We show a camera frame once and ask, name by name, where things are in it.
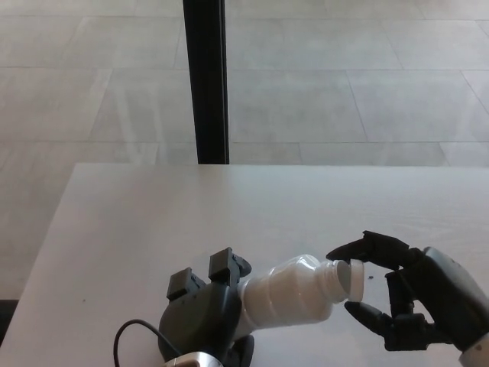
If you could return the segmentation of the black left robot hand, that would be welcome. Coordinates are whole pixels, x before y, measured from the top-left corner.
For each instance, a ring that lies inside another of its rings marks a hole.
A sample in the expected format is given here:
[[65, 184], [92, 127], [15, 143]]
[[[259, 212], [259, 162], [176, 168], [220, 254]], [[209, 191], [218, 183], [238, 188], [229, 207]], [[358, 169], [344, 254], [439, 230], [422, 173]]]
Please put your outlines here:
[[165, 362], [193, 352], [203, 352], [223, 366], [250, 366], [254, 337], [236, 336], [242, 301], [238, 293], [241, 278], [251, 265], [231, 248], [209, 259], [207, 284], [191, 268], [170, 277], [167, 305], [160, 318], [158, 341]]

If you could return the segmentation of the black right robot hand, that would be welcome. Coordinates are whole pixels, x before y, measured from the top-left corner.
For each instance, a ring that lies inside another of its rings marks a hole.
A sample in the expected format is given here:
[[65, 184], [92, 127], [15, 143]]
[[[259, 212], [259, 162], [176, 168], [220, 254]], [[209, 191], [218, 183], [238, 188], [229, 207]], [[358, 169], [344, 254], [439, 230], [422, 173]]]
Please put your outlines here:
[[359, 323], [383, 337], [387, 351], [418, 351], [444, 343], [465, 352], [488, 333], [487, 295], [458, 262], [436, 248], [412, 248], [397, 238], [365, 231], [361, 239], [326, 257], [389, 269], [390, 313], [364, 302], [345, 303]]

